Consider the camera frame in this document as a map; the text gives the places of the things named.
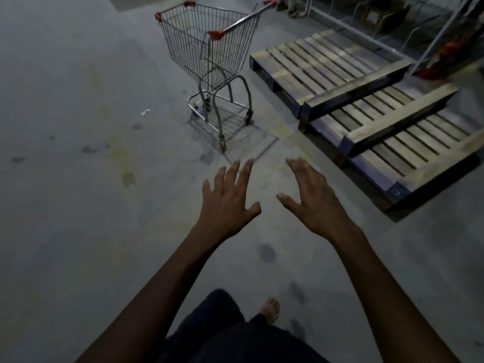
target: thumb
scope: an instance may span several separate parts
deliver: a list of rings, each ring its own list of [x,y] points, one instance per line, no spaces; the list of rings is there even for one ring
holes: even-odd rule
[[[301,220],[301,215],[303,212],[303,207],[301,204],[298,204],[290,196],[285,194],[277,194],[277,199],[281,202],[282,206],[284,206],[287,210],[296,215],[299,220]]]
[[[252,219],[262,213],[262,209],[260,208],[260,202],[253,203],[252,206],[245,211],[245,213],[247,217],[247,224],[249,224]]]

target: cart handle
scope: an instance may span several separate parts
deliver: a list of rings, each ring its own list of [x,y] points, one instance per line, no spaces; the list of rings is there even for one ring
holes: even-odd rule
[[[264,6],[257,11],[254,11],[252,14],[245,16],[244,18],[236,21],[231,26],[225,28],[224,30],[211,30],[208,32],[212,41],[218,41],[227,33],[230,33],[232,30],[238,28],[242,24],[247,23],[249,20],[261,15],[264,11],[274,8],[277,5],[277,0],[266,0],[264,1]]]

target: bare foot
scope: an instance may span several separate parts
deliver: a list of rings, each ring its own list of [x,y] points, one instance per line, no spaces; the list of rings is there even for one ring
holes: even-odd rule
[[[272,325],[279,317],[279,310],[279,301],[274,297],[268,297],[264,304],[259,308],[259,313],[262,313],[266,317],[267,323]]]

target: forearm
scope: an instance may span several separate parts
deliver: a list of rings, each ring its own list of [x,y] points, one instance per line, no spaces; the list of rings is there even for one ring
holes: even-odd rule
[[[197,279],[212,250],[197,232],[181,243],[104,333],[79,357],[78,362],[136,362],[164,338],[180,305]]]
[[[361,232],[336,252],[348,272],[385,362],[456,363],[440,339],[375,254]]]

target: dark pants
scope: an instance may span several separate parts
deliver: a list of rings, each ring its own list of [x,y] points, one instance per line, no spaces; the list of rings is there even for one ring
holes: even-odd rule
[[[167,337],[159,349],[154,350],[153,358],[149,361],[185,362],[216,333],[244,322],[244,316],[230,294],[223,289],[216,289],[185,317],[175,333]],[[265,325],[266,317],[259,313],[250,323]]]

